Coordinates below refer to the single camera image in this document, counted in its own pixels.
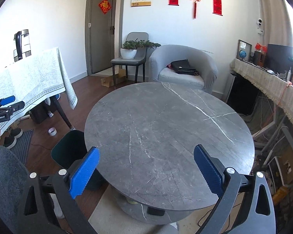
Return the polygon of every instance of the black monitor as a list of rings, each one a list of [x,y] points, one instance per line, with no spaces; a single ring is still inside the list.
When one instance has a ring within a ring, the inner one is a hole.
[[[278,73],[292,68],[293,72],[293,47],[268,44],[265,68]]]

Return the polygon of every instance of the white wall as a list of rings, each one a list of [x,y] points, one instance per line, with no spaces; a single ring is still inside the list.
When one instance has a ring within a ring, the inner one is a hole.
[[[238,40],[253,46],[261,40],[256,24],[260,18],[259,0],[222,0],[223,16],[212,13],[213,0],[202,0],[197,6],[196,19],[193,19],[193,0],[179,0],[180,6],[167,5],[168,0],[153,0],[149,7],[130,7],[130,1],[124,1],[123,41],[128,33],[142,31],[148,32],[153,42],[214,53],[210,55],[219,70],[216,92],[223,93]]]
[[[121,0],[116,0],[115,14],[115,58],[119,57],[119,17],[121,10]]]
[[[85,75],[85,9],[86,0],[6,0],[0,8],[0,65],[14,61],[14,34],[29,29],[32,54],[58,46],[69,78]]]

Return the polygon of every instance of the black sneaker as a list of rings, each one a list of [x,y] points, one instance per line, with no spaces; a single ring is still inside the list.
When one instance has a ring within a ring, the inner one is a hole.
[[[23,135],[23,130],[20,128],[12,129],[10,135],[18,139]]]
[[[16,138],[14,136],[8,136],[4,138],[4,144],[3,146],[6,147],[7,149],[11,149],[15,146],[16,144]]]

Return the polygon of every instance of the door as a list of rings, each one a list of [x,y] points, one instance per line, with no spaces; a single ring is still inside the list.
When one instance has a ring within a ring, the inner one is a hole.
[[[116,0],[107,0],[111,9],[104,14],[99,6],[103,0],[91,0],[90,65],[92,73],[111,67],[114,59]]]

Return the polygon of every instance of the table base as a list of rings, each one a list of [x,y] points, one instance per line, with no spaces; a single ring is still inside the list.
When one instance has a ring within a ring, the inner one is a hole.
[[[120,194],[115,188],[113,188],[114,198],[119,207],[132,218],[154,225],[164,225],[173,222],[180,221],[189,216],[192,211],[175,211],[166,210],[163,216],[154,216],[147,213],[148,206],[140,203],[132,205],[127,202],[126,197]]]

